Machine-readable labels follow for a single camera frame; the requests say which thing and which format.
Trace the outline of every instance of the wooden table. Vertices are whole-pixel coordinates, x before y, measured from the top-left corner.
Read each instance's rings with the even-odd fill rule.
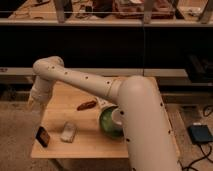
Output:
[[[122,140],[106,137],[99,128],[100,109],[77,111],[81,103],[95,97],[79,89],[57,82],[53,97],[49,102],[41,125],[50,134],[47,148],[35,141],[31,156],[33,158],[127,158],[126,144]],[[60,135],[65,122],[73,122],[77,133],[73,143],[64,143]]]

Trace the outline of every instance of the wire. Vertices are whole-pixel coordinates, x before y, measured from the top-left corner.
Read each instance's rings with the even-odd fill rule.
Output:
[[[207,105],[203,108],[203,116],[208,117],[213,114],[213,105]]]
[[[201,149],[201,151],[202,151],[202,153],[203,153],[204,156],[202,156],[202,157],[200,157],[200,158],[198,158],[198,159],[192,161],[188,166],[182,167],[182,170],[183,170],[183,171],[185,171],[185,170],[186,170],[186,171],[190,171],[190,169],[191,169],[191,170],[194,170],[194,171],[199,171],[199,170],[197,170],[196,168],[192,167],[192,165],[194,165],[195,163],[197,163],[197,162],[199,162],[199,161],[201,161],[201,160],[209,159],[209,156],[210,156],[211,153],[212,153],[212,146],[209,145],[209,152],[206,154],[206,153],[204,153],[204,151],[203,151],[201,145],[200,145],[200,144],[197,144],[197,145],[198,145],[198,147]]]
[[[145,75],[145,58],[146,58],[146,30],[143,22],[143,17],[141,18],[142,29],[143,29],[143,56],[142,56],[142,76]]]
[[[206,153],[203,151],[203,148],[202,146],[199,146],[200,147],[200,150],[201,152],[203,153],[204,156],[206,156]],[[210,163],[213,163],[213,160],[209,158],[209,156],[206,157],[206,159],[210,162]]]

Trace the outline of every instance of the brown food item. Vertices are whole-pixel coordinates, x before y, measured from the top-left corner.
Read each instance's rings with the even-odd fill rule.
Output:
[[[80,106],[78,106],[77,110],[90,109],[90,108],[95,107],[96,104],[97,104],[97,102],[95,100],[85,102],[85,103],[82,103]]]

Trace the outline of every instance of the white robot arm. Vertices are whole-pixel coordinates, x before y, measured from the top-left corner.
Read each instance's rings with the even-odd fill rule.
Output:
[[[36,81],[30,96],[48,103],[56,80],[118,105],[133,171],[180,171],[178,157],[159,91],[142,76],[124,81],[72,71],[59,57],[44,58],[33,65]]]

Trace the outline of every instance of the floor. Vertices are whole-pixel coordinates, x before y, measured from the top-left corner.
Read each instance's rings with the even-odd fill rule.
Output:
[[[180,149],[180,161],[186,166],[192,160],[201,157],[197,146],[193,146],[186,132],[184,118],[179,106],[167,105],[169,117]],[[213,132],[213,115],[200,117],[200,122],[208,124]],[[55,167],[46,159],[30,158],[35,133],[40,123],[36,110],[28,111],[26,101],[0,101],[0,170],[4,171],[55,171]],[[72,171],[128,171],[128,159],[82,159],[61,160]],[[203,160],[194,165],[200,171],[212,171],[213,164]]]

